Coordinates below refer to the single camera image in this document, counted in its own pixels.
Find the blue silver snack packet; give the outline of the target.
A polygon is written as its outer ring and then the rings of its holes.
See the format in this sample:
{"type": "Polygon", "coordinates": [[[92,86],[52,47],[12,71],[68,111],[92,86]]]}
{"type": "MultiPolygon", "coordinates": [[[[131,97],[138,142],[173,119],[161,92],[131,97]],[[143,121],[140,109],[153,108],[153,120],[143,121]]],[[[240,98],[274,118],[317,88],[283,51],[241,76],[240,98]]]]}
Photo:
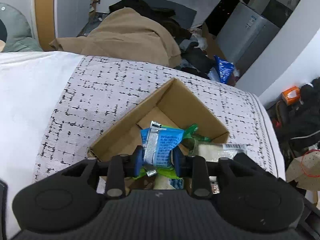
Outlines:
{"type": "Polygon", "coordinates": [[[151,121],[149,128],[140,131],[143,163],[159,168],[171,168],[171,151],[180,144],[183,134],[183,129],[151,121]]]}

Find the grey mini fridge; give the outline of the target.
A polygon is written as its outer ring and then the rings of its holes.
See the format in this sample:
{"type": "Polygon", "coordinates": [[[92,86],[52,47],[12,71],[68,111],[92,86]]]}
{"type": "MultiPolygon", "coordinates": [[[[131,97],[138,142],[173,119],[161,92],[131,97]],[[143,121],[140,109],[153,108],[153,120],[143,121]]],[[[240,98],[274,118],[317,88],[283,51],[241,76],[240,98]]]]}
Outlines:
{"type": "Polygon", "coordinates": [[[216,42],[226,60],[244,74],[279,31],[280,28],[264,16],[239,2],[216,42]]]}

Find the orange tissue box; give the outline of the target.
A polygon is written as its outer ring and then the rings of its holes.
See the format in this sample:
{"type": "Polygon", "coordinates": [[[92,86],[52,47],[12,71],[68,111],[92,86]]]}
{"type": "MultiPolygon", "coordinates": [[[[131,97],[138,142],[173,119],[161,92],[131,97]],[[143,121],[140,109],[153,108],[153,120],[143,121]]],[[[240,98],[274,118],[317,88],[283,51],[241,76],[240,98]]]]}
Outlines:
{"type": "Polygon", "coordinates": [[[286,103],[287,106],[292,105],[299,101],[300,99],[300,89],[293,86],[281,93],[281,98],[286,103]]]}

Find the blue foil bag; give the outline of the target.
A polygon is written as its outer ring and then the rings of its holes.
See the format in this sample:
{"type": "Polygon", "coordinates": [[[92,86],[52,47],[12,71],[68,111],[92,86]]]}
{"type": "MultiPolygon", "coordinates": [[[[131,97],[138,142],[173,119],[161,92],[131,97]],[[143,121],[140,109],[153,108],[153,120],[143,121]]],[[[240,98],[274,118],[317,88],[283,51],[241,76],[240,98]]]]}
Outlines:
{"type": "Polygon", "coordinates": [[[221,83],[227,84],[229,78],[231,77],[231,75],[234,72],[234,64],[218,57],[218,56],[214,56],[214,60],[215,60],[215,70],[219,76],[219,80],[221,83]]]}

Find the tan blanket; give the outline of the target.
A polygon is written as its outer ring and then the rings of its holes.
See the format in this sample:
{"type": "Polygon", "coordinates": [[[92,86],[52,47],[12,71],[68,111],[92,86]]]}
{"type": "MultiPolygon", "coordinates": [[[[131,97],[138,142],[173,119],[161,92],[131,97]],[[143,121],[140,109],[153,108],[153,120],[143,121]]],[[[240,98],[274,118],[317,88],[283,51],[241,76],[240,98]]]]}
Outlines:
{"type": "Polygon", "coordinates": [[[50,46],[58,51],[170,68],[181,62],[180,48],[167,29],[131,8],[111,13],[87,36],[56,38],[50,46]]]}

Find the white barcode snack packet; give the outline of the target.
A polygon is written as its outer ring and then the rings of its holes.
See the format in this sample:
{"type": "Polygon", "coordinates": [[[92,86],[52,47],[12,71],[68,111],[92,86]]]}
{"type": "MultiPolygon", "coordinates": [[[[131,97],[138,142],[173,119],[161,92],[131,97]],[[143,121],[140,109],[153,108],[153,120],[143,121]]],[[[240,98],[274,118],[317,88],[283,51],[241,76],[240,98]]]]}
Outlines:
{"type": "Polygon", "coordinates": [[[218,162],[220,158],[234,159],[238,153],[247,155],[246,144],[216,144],[199,143],[193,150],[194,155],[203,157],[206,161],[218,162]]]}

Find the black fuzzy garment on chair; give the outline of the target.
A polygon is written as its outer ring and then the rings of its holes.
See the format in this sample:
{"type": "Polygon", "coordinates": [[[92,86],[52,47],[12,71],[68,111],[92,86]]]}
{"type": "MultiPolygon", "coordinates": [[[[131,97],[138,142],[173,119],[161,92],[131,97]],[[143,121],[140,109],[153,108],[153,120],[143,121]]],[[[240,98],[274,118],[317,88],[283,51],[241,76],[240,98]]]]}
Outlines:
{"type": "Polygon", "coordinates": [[[280,126],[275,133],[285,157],[297,158],[311,146],[319,148],[319,78],[300,88],[300,99],[292,107],[277,102],[276,114],[280,126]]]}

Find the black clothes pile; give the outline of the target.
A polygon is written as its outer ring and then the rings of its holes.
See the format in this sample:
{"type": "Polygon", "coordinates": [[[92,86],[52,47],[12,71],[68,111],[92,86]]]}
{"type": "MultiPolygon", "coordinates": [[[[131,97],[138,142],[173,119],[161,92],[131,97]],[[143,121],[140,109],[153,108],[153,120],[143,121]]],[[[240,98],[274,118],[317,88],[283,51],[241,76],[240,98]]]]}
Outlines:
{"type": "Polygon", "coordinates": [[[179,48],[182,52],[182,59],[187,61],[187,65],[179,63],[178,69],[183,72],[208,78],[210,70],[216,65],[216,61],[210,59],[199,48],[198,39],[195,38],[190,31],[184,29],[180,24],[173,19],[175,11],[168,8],[150,7],[143,0],[121,0],[109,6],[110,12],[115,12],[123,8],[131,8],[140,15],[147,17],[160,25],[162,25],[178,42],[179,48]]]}

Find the lime green snack packet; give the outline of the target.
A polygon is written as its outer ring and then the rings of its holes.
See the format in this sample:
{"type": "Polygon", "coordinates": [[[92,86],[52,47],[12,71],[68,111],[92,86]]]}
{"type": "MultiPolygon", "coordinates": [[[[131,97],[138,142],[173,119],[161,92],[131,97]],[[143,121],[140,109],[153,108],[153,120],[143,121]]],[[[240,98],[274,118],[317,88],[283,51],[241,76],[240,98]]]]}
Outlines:
{"type": "MultiPolygon", "coordinates": [[[[156,171],[157,171],[157,174],[159,174],[161,176],[165,176],[169,179],[180,179],[176,175],[175,169],[173,167],[171,167],[171,168],[157,168],[156,171]]],[[[129,178],[138,179],[138,178],[141,178],[145,175],[146,175],[146,169],[144,167],[142,167],[138,173],[138,176],[136,176],[136,177],[129,176],[129,178]]]]}

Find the green candy wrapper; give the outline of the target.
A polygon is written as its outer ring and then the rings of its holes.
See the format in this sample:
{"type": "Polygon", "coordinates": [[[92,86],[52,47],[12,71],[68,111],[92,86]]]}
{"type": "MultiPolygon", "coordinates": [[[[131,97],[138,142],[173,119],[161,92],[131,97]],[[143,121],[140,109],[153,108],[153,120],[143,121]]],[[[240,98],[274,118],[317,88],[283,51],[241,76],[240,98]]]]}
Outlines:
{"type": "Polygon", "coordinates": [[[189,151],[189,154],[194,154],[200,143],[212,141],[209,137],[198,134],[198,129],[198,125],[193,124],[184,130],[181,144],[189,151]]]}

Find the brown cardboard box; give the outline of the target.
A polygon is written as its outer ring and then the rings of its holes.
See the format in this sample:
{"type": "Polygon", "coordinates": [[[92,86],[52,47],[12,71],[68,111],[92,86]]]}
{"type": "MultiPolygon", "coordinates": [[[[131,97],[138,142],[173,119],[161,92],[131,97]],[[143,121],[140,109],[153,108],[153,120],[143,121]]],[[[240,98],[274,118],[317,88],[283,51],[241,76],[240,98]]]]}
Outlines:
{"type": "MultiPolygon", "coordinates": [[[[133,110],[116,122],[90,148],[99,160],[99,174],[106,177],[105,196],[120,199],[126,196],[125,178],[133,176],[133,152],[143,146],[140,131],[155,121],[163,126],[187,129],[197,124],[198,134],[209,137],[213,143],[224,144],[229,132],[213,113],[178,79],[171,79],[139,103],[133,110]]],[[[178,145],[184,154],[181,177],[194,178],[195,167],[203,168],[203,161],[192,160],[189,151],[178,145]]],[[[143,166],[146,175],[141,178],[159,179],[152,165],[143,166]]]]}

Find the patterned white bed cover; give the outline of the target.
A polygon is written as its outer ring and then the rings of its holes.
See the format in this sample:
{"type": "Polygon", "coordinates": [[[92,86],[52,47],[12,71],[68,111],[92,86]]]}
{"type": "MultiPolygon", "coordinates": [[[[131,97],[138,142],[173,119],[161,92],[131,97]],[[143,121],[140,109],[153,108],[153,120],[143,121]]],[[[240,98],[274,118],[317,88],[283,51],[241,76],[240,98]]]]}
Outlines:
{"type": "Polygon", "coordinates": [[[271,120],[248,92],[175,69],[64,52],[1,54],[1,180],[8,185],[7,237],[19,232],[11,205],[24,187],[77,163],[127,112],[172,78],[229,130],[228,142],[276,177],[284,159],[271,120]]]}

